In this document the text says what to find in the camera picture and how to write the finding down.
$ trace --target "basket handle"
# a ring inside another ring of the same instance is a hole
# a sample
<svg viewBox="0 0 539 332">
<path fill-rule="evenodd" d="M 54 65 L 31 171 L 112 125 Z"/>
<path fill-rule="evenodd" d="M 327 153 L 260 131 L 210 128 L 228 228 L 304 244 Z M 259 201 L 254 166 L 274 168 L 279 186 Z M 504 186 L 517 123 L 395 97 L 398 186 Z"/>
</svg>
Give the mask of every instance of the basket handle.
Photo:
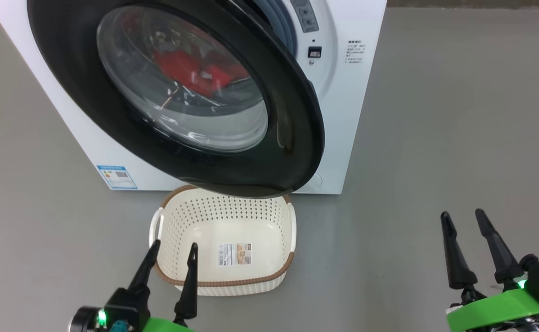
<svg viewBox="0 0 539 332">
<path fill-rule="evenodd" d="M 152 246 L 153 242 L 155 242 L 155 239 L 160 240 L 160 236 L 162 235 L 162 222 L 165 220 L 165 217 L 162 215 L 162 208 L 158 208 L 158 210 L 155 212 L 153 216 L 153 220 L 151 220 L 151 227 L 148 231 L 148 246 Z M 159 226 L 159 231 L 157 235 L 155 235 L 155 231 L 157 230 L 157 225 Z"/>
<path fill-rule="evenodd" d="M 291 202 L 288 203 L 288 209 L 290 210 L 290 219 L 292 220 L 292 244 L 290 245 L 290 252 L 296 250 L 296 212 L 294 211 L 294 206 Z"/>
</svg>

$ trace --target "blue label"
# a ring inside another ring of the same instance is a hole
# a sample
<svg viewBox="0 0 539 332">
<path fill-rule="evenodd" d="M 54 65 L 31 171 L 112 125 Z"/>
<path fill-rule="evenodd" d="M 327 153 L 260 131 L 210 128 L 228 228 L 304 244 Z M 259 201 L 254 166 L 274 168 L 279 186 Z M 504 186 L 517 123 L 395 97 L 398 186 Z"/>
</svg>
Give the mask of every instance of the blue label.
<svg viewBox="0 0 539 332">
<path fill-rule="evenodd" d="M 128 170 L 124 166 L 97 165 L 97 169 L 111 189 L 138 189 L 130 173 L 128 173 Z"/>
</svg>

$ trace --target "robotic arm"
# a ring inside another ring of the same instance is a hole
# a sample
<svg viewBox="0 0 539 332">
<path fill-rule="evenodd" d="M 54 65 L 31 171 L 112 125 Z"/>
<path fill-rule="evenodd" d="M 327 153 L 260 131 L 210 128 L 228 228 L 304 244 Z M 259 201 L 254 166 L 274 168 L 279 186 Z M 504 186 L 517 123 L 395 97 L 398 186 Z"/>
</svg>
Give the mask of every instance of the robotic arm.
<svg viewBox="0 0 539 332">
<path fill-rule="evenodd" d="M 462 302 L 446 310 L 452 332 L 539 332 L 539 259 L 530 254 L 517 263 L 503 238 L 483 210 L 476 210 L 476 220 L 486 238 L 495 263 L 495 280 L 503 284 L 503 293 L 486 297 L 474 288 L 478 282 L 470 271 L 457 244 L 457 232 L 448 212 L 442 213 L 444 248 L 450 288 L 463 290 Z M 527 281 L 514 281 L 528 272 Z"/>
<path fill-rule="evenodd" d="M 155 240 L 128 288 L 118 288 L 102 308 L 81 307 L 71 321 L 69 332 L 192 332 L 185 320 L 197 316 L 198 246 L 191 245 L 187 259 L 187 277 L 181 297 L 175 305 L 173 322 L 151 317 L 147 286 L 157 261 L 160 240 Z"/>
</svg>

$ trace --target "label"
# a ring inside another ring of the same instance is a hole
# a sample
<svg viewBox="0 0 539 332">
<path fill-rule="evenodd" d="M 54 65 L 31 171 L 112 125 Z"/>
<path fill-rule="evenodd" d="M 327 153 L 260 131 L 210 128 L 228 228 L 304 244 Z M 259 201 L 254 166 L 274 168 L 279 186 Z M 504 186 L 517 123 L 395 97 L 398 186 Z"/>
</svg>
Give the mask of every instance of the label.
<svg viewBox="0 0 539 332">
<path fill-rule="evenodd" d="M 250 243 L 218 244 L 218 266 L 233 267 L 251 265 L 252 246 Z"/>
<path fill-rule="evenodd" d="M 366 55 L 366 45 L 361 40 L 347 41 L 345 51 L 345 63 L 362 63 Z"/>
<path fill-rule="evenodd" d="M 138 189 L 124 166 L 101 166 L 97 169 L 111 189 Z"/>
</svg>

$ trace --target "white washing machine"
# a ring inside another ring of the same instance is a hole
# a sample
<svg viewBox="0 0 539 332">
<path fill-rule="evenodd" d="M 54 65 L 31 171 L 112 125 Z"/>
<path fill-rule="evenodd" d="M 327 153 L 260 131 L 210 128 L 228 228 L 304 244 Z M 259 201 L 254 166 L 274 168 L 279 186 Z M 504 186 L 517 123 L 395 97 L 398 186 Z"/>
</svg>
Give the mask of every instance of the white washing machine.
<svg viewBox="0 0 539 332">
<path fill-rule="evenodd" d="M 0 0 L 113 190 L 339 194 L 386 0 Z"/>
</svg>

